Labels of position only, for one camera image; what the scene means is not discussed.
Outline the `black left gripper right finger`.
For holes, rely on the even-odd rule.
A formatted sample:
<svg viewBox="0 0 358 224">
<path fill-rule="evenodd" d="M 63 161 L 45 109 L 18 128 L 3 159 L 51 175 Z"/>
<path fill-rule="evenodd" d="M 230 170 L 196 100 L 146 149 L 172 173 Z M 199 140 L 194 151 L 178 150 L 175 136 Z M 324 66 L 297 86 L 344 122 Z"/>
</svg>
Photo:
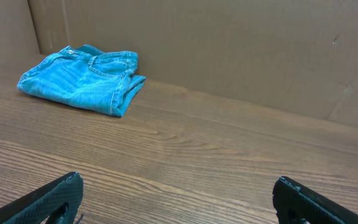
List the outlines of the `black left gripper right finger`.
<svg viewBox="0 0 358 224">
<path fill-rule="evenodd" d="M 279 224 L 358 224 L 358 214 L 289 177 L 281 176 L 272 194 Z"/>
</svg>

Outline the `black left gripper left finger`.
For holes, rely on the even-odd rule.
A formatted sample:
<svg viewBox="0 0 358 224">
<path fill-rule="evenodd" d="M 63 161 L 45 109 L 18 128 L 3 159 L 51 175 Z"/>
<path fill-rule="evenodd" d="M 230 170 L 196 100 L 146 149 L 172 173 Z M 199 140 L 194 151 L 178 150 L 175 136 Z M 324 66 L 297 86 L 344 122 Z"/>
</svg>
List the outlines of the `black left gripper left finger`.
<svg viewBox="0 0 358 224">
<path fill-rule="evenodd" d="M 73 224 L 83 199 L 83 179 L 69 172 L 0 208 L 0 223 Z"/>
</svg>

